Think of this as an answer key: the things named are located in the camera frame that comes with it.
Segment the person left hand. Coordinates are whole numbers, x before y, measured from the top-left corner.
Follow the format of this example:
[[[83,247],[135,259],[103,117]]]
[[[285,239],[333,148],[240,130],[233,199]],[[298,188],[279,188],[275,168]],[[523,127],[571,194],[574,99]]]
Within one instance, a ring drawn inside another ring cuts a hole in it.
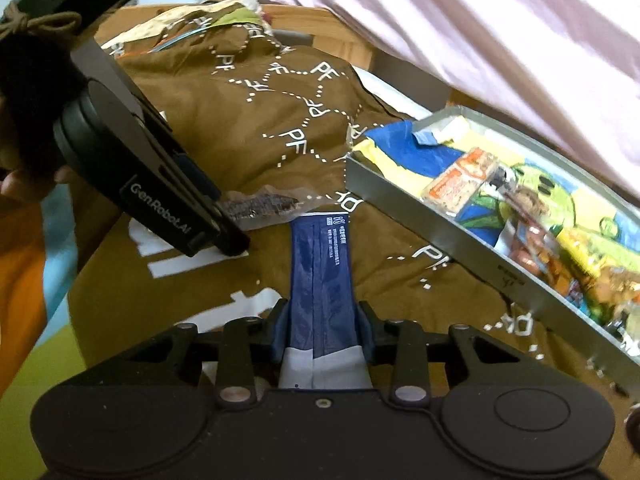
[[[78,180],[70,166],[61,166],[54,174],[36,179],[24,168],[20,150],[8,131],[6,100],[1,97],[1,215],[12,214],[23,207],[42,202],[58,184]]]

